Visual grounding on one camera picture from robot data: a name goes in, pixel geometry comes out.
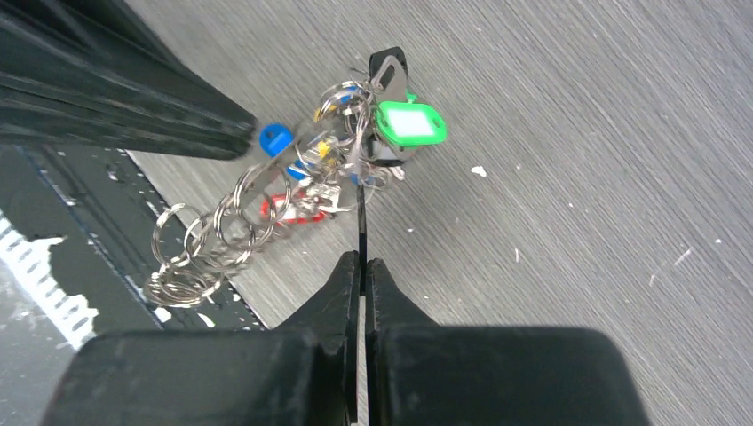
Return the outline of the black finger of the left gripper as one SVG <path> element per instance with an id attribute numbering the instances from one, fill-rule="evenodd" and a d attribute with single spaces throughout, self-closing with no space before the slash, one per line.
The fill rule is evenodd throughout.
<path id="1" fill-rule="evenodd" d="M 232 160 L 250 150 L 250 127 L 163 127 L 29 95 L 1 85 L 1 140 L 19 146 L 96 146 L 158 154 Z"/>
<path id="2" fill-rule="evenodd" d="M 250 127 L 124 1 L 3 1 L 1 85 L 163 127 Z"/>

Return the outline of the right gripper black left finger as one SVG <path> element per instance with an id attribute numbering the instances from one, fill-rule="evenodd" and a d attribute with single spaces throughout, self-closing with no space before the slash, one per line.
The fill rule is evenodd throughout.
<path id="1" fill-rule="evenodd" d="M 361 262 L 267 331 L 102 335 L 73 358 L 45 425 L 349 425 L 357 422 Z"/>

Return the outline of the large metal keyring disc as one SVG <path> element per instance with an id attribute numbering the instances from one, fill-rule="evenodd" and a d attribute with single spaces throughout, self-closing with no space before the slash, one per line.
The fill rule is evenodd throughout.
<path id="1" fill-rule="evenodd" d="M 332 86 L 311 121 L 287 126 L 292 143 L 274 158 L 262 150 L 267 160 L 242 173 L 214 209 L 185 203 L 167 208 L 151 237 L 160 266 L 143 285 L 146 300 L 166 307 L 200 304 L 271 242 L 288 237 L 298 225 L 278 224 L 272 201 L 271 218 L 259 214 L 262 201 L 274 194 L 315 204 L 326 219 L 362 212 L 394 179 L 386 163 L 408 153 L 377 133 L 374 113 L 383 101 L 416 103 L 416 97 L 399 77 Z"/>

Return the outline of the red key tag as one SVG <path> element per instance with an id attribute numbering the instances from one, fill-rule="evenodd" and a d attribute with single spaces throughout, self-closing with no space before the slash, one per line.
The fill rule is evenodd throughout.
<path id="1" fill-rule="evenodd" d="M 270 199 L 262 201 L 259 214 L 264 220 L 269 220 L 272 215 L 270 201 L 274 204 L 275 217 L 278 224 L 285 225 L 308 225 L 325 220 L 328 214 L 318 207 L 294 198 L 288 201 L 285 193 L 278 193 Z"/>

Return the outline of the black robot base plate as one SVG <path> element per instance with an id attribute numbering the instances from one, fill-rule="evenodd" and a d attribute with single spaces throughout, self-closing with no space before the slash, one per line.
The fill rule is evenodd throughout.
<path id="1" fill-rule="evenodd" d="M 96 332 L 264 329 L 229 286 L 194 308 L 161 308 L 144 299 L 141 287 L 160 266 L 151 237 L 165 208 L 124 151 L 1 149 L 2 213 L 29 241 L 62 239 L 51 247 L 52 276 L 98 310 Z"/>

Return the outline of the green key tag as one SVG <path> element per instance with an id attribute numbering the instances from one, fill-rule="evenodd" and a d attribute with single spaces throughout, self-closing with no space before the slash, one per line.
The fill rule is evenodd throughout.
<path id="1" fill-rule="evenodd" d="M 380 137 L 397 147 L 438 145 L 448 136 L 444 119 L 428 104 L 383 101 L 374 118 Z"/>

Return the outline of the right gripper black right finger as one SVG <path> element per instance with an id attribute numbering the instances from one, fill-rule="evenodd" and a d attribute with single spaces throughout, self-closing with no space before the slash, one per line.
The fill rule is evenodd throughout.
<path id="1" fill-rule="evenodd" d="M 442 326 L 365 272 L 372 425 L 647 425 L 625 359 L 585 327 Z"/>

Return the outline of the blue key tag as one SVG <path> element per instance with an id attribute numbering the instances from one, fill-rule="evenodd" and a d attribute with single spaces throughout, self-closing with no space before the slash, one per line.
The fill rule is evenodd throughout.
<path id="1" fill-rule="evenodd" d="M 265 126 L 258 136 L 259 146 L 271 158 L 287 148 L 293 139 L 293 132 L 281 123 L 272 123 Z"/>

